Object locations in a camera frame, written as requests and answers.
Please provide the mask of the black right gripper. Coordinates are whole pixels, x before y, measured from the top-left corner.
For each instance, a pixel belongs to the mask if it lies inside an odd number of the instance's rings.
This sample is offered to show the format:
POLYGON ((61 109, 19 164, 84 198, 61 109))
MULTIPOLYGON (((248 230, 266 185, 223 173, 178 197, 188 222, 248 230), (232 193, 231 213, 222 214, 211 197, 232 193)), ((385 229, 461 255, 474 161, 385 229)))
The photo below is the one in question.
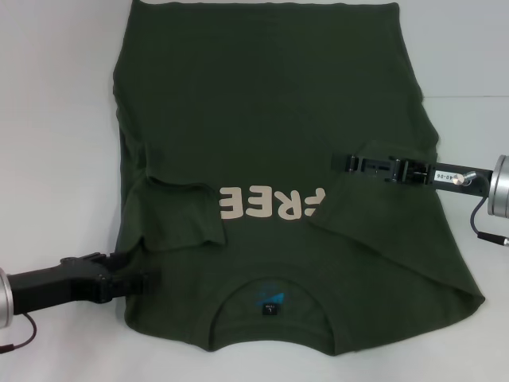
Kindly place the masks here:
POLYGON ((354 154, 334 154, 331 168, 339 173, 361 172, 384 181, 423 185, 436 190, 487 196, 493 171, 413 159, 381 160, 354 154))

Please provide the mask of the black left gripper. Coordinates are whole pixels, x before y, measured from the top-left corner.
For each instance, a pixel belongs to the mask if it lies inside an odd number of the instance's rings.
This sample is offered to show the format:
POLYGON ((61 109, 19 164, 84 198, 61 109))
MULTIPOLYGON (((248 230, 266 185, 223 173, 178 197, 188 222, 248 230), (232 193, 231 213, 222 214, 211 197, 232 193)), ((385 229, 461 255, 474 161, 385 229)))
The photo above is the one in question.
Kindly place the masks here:
POLYGON ((94 252, 63 258, 54 267, 8 275, 14 314, 69 302, 106 303, 114 297, 146 294, 160 283, 159 269, 127 268, 131 255, 94 252))

